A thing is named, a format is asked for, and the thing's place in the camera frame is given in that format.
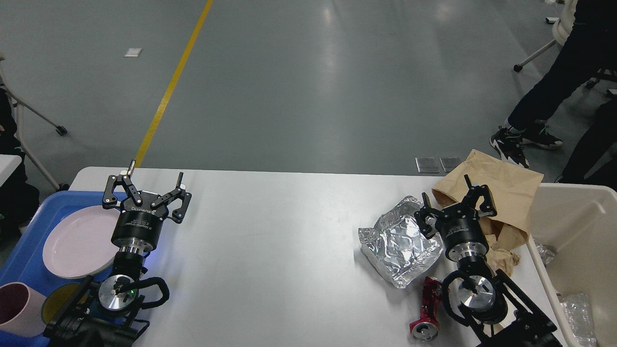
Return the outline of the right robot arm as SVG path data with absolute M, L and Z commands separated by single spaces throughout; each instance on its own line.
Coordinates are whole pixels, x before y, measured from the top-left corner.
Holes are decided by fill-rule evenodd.
M 445 312 L 470 327 L 481 347 L 559 347 L 555 323 L 503 270 L 489 267 L 480 218 L 496 216 L 492 193 L 464 178 L 469 190 L 461 202 L 439 210 L 423 193 L 414 214 L 423 237 L 439 235 L 447 259 L 457 265 L 442 281 Z

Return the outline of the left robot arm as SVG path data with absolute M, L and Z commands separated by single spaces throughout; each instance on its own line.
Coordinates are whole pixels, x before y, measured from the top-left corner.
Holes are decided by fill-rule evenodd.
M 102 207 L 120 213 L 110 238 L 118 248 L 111 273 L 104 281 L 87 275 L 71 293 L 43 331 L 50 347 L 131 347 L 150 326 L 140 319 L 141 329 L 133 328 L 137 314 L 170 298 L 163 278 L 143 278 L 145 259 L 157 249 L 165 220 L 183 222 L 192 195 L 183 172 L 163 195 L 137 189 L 135 165 L 133 160 L 126 171 L 110 175 L 102 195 Z

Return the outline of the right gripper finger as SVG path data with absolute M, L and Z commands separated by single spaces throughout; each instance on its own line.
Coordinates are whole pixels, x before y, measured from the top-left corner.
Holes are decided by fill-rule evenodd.
M 414 212 L 414 218 L 416 220 L 419 232 L 425 239 L 430 240 L 439 231 L 439 227 L 432 226 L 428 219 L 431 217 L 434 219 L 434 223 L 445 220 L 445 212 L 435 209 L 430 204 L 430 199 L 427 193 L 422 193 L 423 206 L 416 212 Z
M 459 219 L 480 219 L 481 217 L 495 217 L 497 215 L 492 193 L 487 185 L 474 185 L 468 175 L 463 178 L 468 187 L 467 194 L 457 207 Z

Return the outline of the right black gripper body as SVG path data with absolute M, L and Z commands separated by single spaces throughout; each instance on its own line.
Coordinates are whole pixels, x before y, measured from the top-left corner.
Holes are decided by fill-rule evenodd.
M 445 245 L 447 259 L 458 262 L 465 257 L 487 255 L 489 246 L 476 209 L 448 206 L 442 211 L 444 216 L 436 222 L 436 226 Z

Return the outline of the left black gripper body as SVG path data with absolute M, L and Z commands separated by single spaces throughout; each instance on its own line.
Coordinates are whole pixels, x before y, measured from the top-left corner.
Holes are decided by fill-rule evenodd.
M 152 206 L 152 203 L 160 197 L 161 195 L 157 193 L 140 191 L 137 199 L 141 200 L 141 206 L 138 206 L 130 196 L 122 200 L 121 214 L 111 237 L 112 244 L 121 248 L 128 245 L 128 240 L 137 239 L 145 246 L 145 251 L 155 250 L 163 219 L 168 216 L 168 207 L 165 204 Z

